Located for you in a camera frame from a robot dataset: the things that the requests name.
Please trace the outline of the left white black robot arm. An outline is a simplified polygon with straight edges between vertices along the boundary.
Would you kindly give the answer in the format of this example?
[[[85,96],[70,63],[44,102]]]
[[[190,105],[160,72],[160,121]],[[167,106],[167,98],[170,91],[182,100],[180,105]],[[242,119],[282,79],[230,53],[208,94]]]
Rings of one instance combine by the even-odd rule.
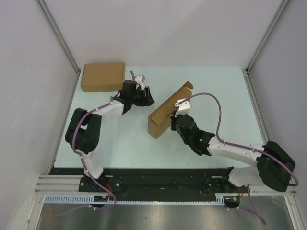
[[[125,114],[134,105],[148,107],[152,104],[154,99],[150,87],[144,86],[141,80],[125,80],[122,89],[105,105],[88,111],[75,109],[65,141],[79,155],[85,174],[91,177],[89,186],[92,189],[99,192],[106,186],[105,178],[101,177],[103,164],[94,153],[100,140],[102,122]]]

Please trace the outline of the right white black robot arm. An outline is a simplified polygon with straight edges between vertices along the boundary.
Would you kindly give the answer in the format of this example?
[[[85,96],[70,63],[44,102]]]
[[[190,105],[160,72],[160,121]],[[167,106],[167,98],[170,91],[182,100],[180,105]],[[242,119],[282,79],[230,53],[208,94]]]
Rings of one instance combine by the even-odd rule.
[[[188,114],[172,115],[170,128],[179,133],[183,142],[196,154],[226,157],[247,164],[246,167],[230,167],[221,180],[226,192],[233,192],[243,185],[266,185],[285,192],[290,185],[295,161],[274,141],[265,145],[244,146],[221,139],[218,134],[199,129]]]

